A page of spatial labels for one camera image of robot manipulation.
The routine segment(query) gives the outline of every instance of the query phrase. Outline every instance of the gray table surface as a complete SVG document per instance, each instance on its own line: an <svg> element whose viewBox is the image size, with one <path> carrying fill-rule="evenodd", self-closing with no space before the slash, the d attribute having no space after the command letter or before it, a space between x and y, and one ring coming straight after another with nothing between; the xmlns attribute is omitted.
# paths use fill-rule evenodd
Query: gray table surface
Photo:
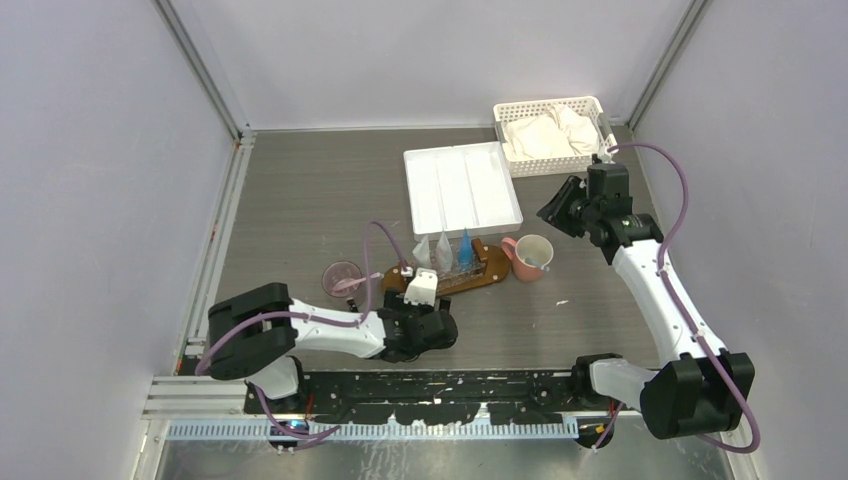
<svg viewBox="0 0 848 480"><path fill-rule="evenodd" d="M619 142L631 138L624 128L615 129L615 135ZM217 298L284 282L294 298L334 306L322 289L321 274L338 260L362 266L362 232L368 220L391 226L411 255L416 242L403 152L493 140L494 131L482 128L260 133ZM615 159L630 169L634 211L653 213L634 152L622 151ZM619 353L645 367L658 366L647 325L601 252L588 239L572 239L535 216L566 177L514 180L524 223L509 235L517 239L536 233L550 240L555 250L551 271L536 283L524 284L510 276L453 295L451 312L459 326L453 348L399 365L304 352L298 355L304 368L569 368L580 355L603 352ZM374 229L371 238L371 264L385 271L397 259L379 230ZM488 236L483 241L497 245L501 238Z"/></svg>

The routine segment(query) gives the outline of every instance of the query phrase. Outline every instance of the pink cup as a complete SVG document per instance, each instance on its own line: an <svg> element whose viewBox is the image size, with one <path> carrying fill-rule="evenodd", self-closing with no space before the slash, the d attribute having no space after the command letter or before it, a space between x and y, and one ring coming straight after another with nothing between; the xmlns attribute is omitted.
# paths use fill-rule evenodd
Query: pink cup
<svg viewBox="0 0 848 480"><path fill-rule="evenodd" d="M554 246L541 235L525 235L518 241L507 237L501 240L501 248L512 261L512 272L522 282L542 278L545 271L539 267L546 267L554 258Z"/></svg>

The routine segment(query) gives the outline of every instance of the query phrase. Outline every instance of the white tray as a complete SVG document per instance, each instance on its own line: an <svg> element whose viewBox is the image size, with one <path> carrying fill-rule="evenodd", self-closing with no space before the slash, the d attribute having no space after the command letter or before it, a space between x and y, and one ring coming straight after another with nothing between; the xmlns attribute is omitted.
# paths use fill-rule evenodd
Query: white tray
<svg viewBox="0 0 848 480"><path fill-rule="evenodd" d="M403 153L412 231L459 238L514 232L524 218L498 142Z"/></svg>

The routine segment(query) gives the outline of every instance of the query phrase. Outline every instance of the cable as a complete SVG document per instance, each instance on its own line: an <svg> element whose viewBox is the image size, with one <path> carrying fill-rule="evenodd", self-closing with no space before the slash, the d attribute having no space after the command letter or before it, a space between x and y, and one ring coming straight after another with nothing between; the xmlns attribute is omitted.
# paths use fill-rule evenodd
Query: cable
<svg viewBox="0 0 848 480"><path fill-rule="evenodd" d="M335 327L354 328L354 327L358 327L359 325L361 325L362 322L364 322L365 319L368 318L368 314L371 312L371 295L372 295L371 281L370 281L371 265L370 265L370 262L369 262L369 259L368 259L368 250L369 250L369 248L368 248L369 247L369 245L368 245L368 227L370 227L371 225L376 225L377 227L379 227L383 231L383 233L386 234L386 237L389 239L389 242L392 244L392 248L395 250L395 254L397 254L397 256L398 256L400 266L402 268L406 267L406 260L403 257L403 252L401 251L400 246L397 243L397 240L395 240L394 236L392 236L391 232L389 232L389 229L382 222L380 222L378 220L371 220L370 222L366 223L365 224L365 232L363 233L363 238L362 238L362 250L363 250L363 255L365 257L365 278L367 278L368 280L365 281L365 291L366 291L365 308L363 308L362 316L359 318L359 320L354 321L354 322L341 322L341 321L338 321L338 320L333 320L332 318L326 318L326 317L321 317L321 316L317 316L317 315L309 316L305 313L298 313L298 312L260 313L258 315L255 315L255 316L248 318L247 320L239 323L238 325L233 327L229 332L225 333L221 338L219 338L218 341L215 342L214 345L209 347L209 350L206 351L205 355L203 355L203 358L201 358L200 362L197 363L197 366L194 369L194 374L198 377L206 375L206 373L209 370L210 365L212 365L212 359L215 358L215 355L224 347L224 345L226 345L227 342L232 340L236 335L243 332L245 329L247 329L247 328L249 328L253 325L256 325L260 322L264 322L266 320L276 320L276 319L280 319L280 318L300 318L300 319L308 318L310 321L315 321L315 322L323 323L323 324L326 324L326 325L332 325L332 326L335 326ZM263 392L262 389L259 388L258 385L254 385L254 388L256 389L256 394L257 394L257 397L259 398L259 404L262 406L262 410L265 412L265 415L271 421L272 425L274 425L278 430L280 430L281 432L284 432L286 435L288 435L292 438L298 438L298 439L301 439L301 440L310 440L309 442L307 442L303 445L298 445L298 446L292 448L292 451L306 450L307 448L312 448L312 447L318 446L325 438L329 437L330 435L335 433L339 428L341 428L339 426L335 426L335 427L333 427L333 428L331 428L331 429L329 429L325 432L321 432L321 433L315 434L315 435L308 435L308 434L304 435L302 433L298 433L296 430L281 424L280 422L277 421L276 418L274 418L274 415L271 412L270 407L268 407L268 399L265 396L265 392Z"/></svg>
<svg viewBox="0 0 848 480"><path fill-rule="evenodd" d="M730 378L730 374L728 374L727 370L724 369L724 366L722 366L718 357L716 357L715 353L713 353L707 341L702 335L699 335L700 329L698 328L698 324L695 322L695 319L692 318L692 315L689 313L689 310L686 308L686 305L684 305L683 301L680 299L680 295L678 295L677 290L675 290L674 285L672 285L671 279L668 276L668 272L664 267L668 247L671 245L672 239L677 234L677 231L680 229L680 226L683 224L683 220L686 218L686 212L689 210L689 183L686 181L686 174L683 173L683 168L680 166L677 160L675 160L674 157L671 156L670 153L650 143L620 143L618 145L609 147L607 149L607 153L613 153L616 150L620 150L622 148L635 147L647 148L665 157L665 159L668 160L671 166L674 167L674 170L677 172L677 176L680 178L680 185L683 188L683 205L681 205L680 207L680 214L677 216L677 220L674 222L674 225L671 227L671 230L668 232L668 235L666 235L662 244L660 244L660 250L657 254L657 273L660 275L663 285L665 285L666 290L668 290L668 294L669 296L671 296L671 300L674 302L674 305L677 307L677 310L680 311L680 314L683 316L683 319L686 321L686 324L689 325L689 329L692 331L693 338L695 338L695 340L698 342L698 345L700 345L704 352L707 354L707 358L710 359L710 363L712 363L713 367L716 369L721 379L724 380L725 385L727 385L727 389L730 390L731 395L733 395L733 398L742 408L742 413L745 415L745 418L748 419L748 423L751 425L751 443L746 447L728 445L720 440L716 440L707 435L698 435L698 438L704 440L705 442L713 446L722 448L729 452L752 453L760 446L760 427L759 424L757 424L756 418L754 418L754 412L751 411L751 407L745 400L745 396L742 395L742 392L739 391L739 387L737 387L736 384L733 382L733 379Z"/></svg>
<svg viewBox="0 0 848 480"><path fill-rule="evenodd" d="M612 426L615 425L615 420L618 418L618 414L621 413L621 409L624 408L624 404L618 402L618 406L615 407L615 410L612 412L612 418L610 418L610 423L607 425L607 428L604 429L604 432L598 438L594 445L592 445L592 451L598 453L598 448L604 443L604 439L607 438L610 430L612 430Z"/></svg>
<svg viewBox="0 0 848 480"><path fill-rule="evenodd" d="M331 429L329 429L325 432L321 432L321 433L316 433L316 434L298 433L294 429L289 428L287 425L283 425L282 423L278 422L277 419L274 418L274 414L271 412L271 408L268 406L268 398L265 396L265 392L263 392L262 389L259 388L258 385L253 385L253 388L256 389L256 397L259 399L259 405L262 406L262 411L265 412L265 416L268 417L268 420L271 420L271 425L277 427L277 430L285 433L286 435L288 435L292 438L297 438L299 440L313 440L313 441L316 442L315 445L317 445L322 440L324 440L325 438L329 437L330 435L336 433L341 428L339 425L336 425L335 427L333 427L333 428L331 428Z"/></svg>

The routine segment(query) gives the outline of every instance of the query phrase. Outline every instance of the white plastic basket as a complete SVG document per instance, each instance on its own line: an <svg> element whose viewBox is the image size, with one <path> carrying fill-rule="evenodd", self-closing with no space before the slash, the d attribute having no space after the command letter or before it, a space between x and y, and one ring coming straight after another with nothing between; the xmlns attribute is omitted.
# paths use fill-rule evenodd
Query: white plastic basket
<svg viewBox="0 0 848 480"><path fill-rule="evenodd" d="M537 100L535 102L499 103L495 105L495 122L498 132L498 140L503 145L506 139L503 133L504 124L524 117L534 117L548 111L555 105L565 104L578 115L589 117L598 134L601 136L601 149L598 157L604 162L612 161L612 154L606 153L607 148L617 145L615 135L607 121L601 102L595 97L571 97L557 98L553 100ZM510 160L509 174L511 177L531 177L535 175L551 175L554 173L578 173L585 172L586 167L592 164L591 155L576 157L541 158L532 160Z"/></svg>

